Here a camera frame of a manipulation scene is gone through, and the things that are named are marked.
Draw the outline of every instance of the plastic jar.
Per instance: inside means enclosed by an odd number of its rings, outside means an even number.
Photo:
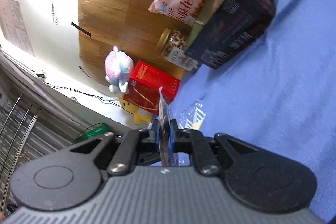
[[[191,71],[198,68],[198,62],[184,55],[187,48],[188,37],[180,31],[165,29],[156,45],[155,50],[169,62]]]

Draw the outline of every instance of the yellow plush toy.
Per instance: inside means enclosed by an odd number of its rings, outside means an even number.
[[[142,121],[150,122],[152,120],[152,114],[148,111],[125,101],[123,98],[119,98],[119,102],[123,109],[134,114],[134,122],[136,124],[139,124]]]

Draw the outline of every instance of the wood grain surface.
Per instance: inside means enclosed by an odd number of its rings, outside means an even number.
[[[189,33],[191,27],[166,15],[148,11],[153,0],[78,0],[80,57],[87,73],[97,82],[105,80],[104,60],[113,46],[136,63],[142,60],[177,78],[184,70],[166,61],[155,46],[165,28]]]

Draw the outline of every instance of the red box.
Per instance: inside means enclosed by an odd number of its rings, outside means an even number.
[[[179,85],[179,79],[139,61],[128,81],[128,93],[124,94],[124,100],[158,115],[159,87],[163,87],[163,97],[166,103],[170,104],[176,96]]]

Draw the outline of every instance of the blue tablecloth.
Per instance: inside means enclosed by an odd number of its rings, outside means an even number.
[[[218,70],[187,75],[171,110],[181,127],[201,122],[308,166],[311,209],[336,214],[336,0],[275,0],[265,34]]]

